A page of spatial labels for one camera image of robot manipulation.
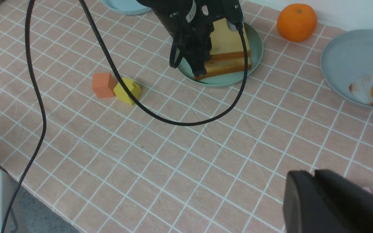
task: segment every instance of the white wall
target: white wall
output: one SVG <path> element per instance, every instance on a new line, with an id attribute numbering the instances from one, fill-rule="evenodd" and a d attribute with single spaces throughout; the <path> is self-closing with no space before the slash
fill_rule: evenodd
<path id="1" fill-rule="evenodd" d="M 249 0 L 282 10 L 293 3 L 305 3 L 320 21 L 344 30 L 373 29 L 373 0 Z"/>

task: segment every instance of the plate rim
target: plate rim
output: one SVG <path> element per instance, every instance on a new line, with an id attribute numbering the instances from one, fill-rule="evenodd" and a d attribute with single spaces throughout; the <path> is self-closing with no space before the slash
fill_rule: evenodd
<path id="1" fill-rule="evenodd" d="M 330 88 L 331 88 L 334 92 L 336 92 L 340 97 L 342 97 L 343 99 L 347 100 L 347 101 L 350 102 L 350 103 L 353 103 L 353 104 L 356 104 L 356 105 L 358 105 L 358 106 L 361 106 L 361 107 L 364 107 L 364 108 L 369 108 L 369 109 L 372 109 L 372 110 L 373 110 L 373 106 L 366 105 L 366 104 L 363 104 L 363 103 L 361 103 L 361 102 L 357 102 L 357 101 L 355 101 L 355 100 L 353 100 L 353 99 L 351 99 L 351 98 L 349 98 L 349 97 L 343 95 L 343 94 L 340 93 L 338 90 L 336 90 L 336 88 L 335 88 L 332 84 L 330 84 L 329 78 L 328 78 L 328 77 L 324 74 L 324 72 L 323 72 L 323 57 L 324 57 L 324 52 L 326 51 L 326 49 L 329 49 L 330 46 L 333 46 L 334 43 L 332 44 L 332 42 L 333 42 L 336 38 L 341 38 L 341 37 L 346 36 L 347 34 L 355 33 L 355 32 L 357 32 L 357 31 L 373 31 L 373 29 L 370 29 L 370 28 L 369 28 L 369 29 L 366 29 L 366 28 L 365 28 L 365 29 L 356 29 L 356 30 L 352 30 L 352 31 L 347 31 L 347 32 L 345 32 L 345 33 L 342 33 L 342 34 L 336 36 L 336 37 L 333 38 L 331 41 L 329 41 L 329 42 L 327 43 L 327 45 L 324 47 L 324 49 L 323 49 L 323 51 L 322 51 L 322 54 L 320 55 L 320 71 L 321 71 L 321 73 L 322 73 L 323 79 L 326 81 L 326 83 L 328 84 L 328 86 L 330 86 Z"/>
<path id="2" fill-rule="evenodd" d="M 124 10 L 121 10 L 121 9 L 111 7 L 109 5 L 109 2 L 110 2 L 110 0 L 102 0 L 103 5 L 105 5 L 108 9 L 110 9 L 110 10 L 112 10 L 112 11 L 118 13 L 118 14 L 121 14 L 121 15 L 140 15 L 140 14 L 150 12 L 152 10 L 147 6 L 143 6 L 144 8 L 141 8 L 139 10 L 124 11 Z"/>

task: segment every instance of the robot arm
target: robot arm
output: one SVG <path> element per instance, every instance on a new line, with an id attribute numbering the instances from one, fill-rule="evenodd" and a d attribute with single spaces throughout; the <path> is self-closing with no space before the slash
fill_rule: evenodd
<path id="1" fill-rule="evenodd" d="M 196 77 L 206 74 L 204 63 L 210 60 L 210 34 L 213 22 L 225 18 L 230 30 L 243 26 L 243 12 L 238 0 L 137 0 L 150 7 L 173 42 L 170 66 L 176 68 L 185 58 Z M 202 11 L 207 6 L 208 15 Z"/>

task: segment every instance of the wooden block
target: wooden block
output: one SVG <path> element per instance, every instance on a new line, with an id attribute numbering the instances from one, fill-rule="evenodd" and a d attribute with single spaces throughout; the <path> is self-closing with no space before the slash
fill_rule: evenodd
<path id="1" fill-rule="evenodd" d="M 248 70 L 252 67 L 250 59 L 248 59 Z M 234 73 L 244 70 L 244 58 L 235 58 L 223 61 L 209 61 L 205 62 L 205 68 L 207 69 L 207 74 L 195 77 L 196 81 L 202 80 L 204 78 L 223 75 L 228 73 Z"/>
<path id="2" fill-rule="evenodd" d="M 110 73 L 96 73 L 92 77 L 92 90 L 98 98 L 114 97 L 117 80 Z"/>
<path id="3" fill-rule="evenodd" d="M 243 45 L 241 43 L 240 34 L 238 34 L 237 31 L 230 31 L 225 19 L 215 21 L 213 24 L 214 31 L 211 33 L 211 60 L 219 61 L 243 57 Z M 247 47 L 247 54 L 248 57 L 250 57 L 250 46 L 248 44 L 247 34 L 244 28 L 243 31 L 245 45 Z"/>
<path id="4" fill-rule="evenodd" d="M 136 84 L 133 80 L 129 78 L 122 77 L 123 82 L 125 85 L 129 88 L 130 92 L 136 97 L 136 99 L 139 98 L 139 96 L 142 93 L 141 87 L 139 87 L 138 84 Z M 114 93 L 116 94 L 117 98 L 121 101 L 128 103 L 130 105 L 133 105 L 135 102 L 126 94 L 125 90 L 123 89 L 122 85 L 118 83 L 115 88 L 113 89 Z"/>

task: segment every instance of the green plate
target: green plate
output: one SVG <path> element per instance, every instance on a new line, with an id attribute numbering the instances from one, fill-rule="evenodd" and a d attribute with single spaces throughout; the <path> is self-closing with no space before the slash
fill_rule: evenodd
<path id="1" fill-rule="evenodd" d="M 251 72 L 259 65 L 262 56 L 263 56 L 263 41 L 257 31 L 247 23 L 244 23 L 245 32 L 247 34 L 248 44 L 250 45 L 251 51 L 251 64 L 252 68 L 248 71 L 247 75 L 250 75 Z M 201 81 L 195 81 L 194 75 L 192 74 L 191 67 L 188 65 L 188 62 L 185 59 L 182 59 L 181 63 L 178 66 L 178 70 L 181 71 L 185 77 L 189 78 L 191 81 L 206 86 L 206 87 L 227 87 L 232 86 L 243 79 L 243 71 L 217 75 L 209 78 L 204 78 Z"/>

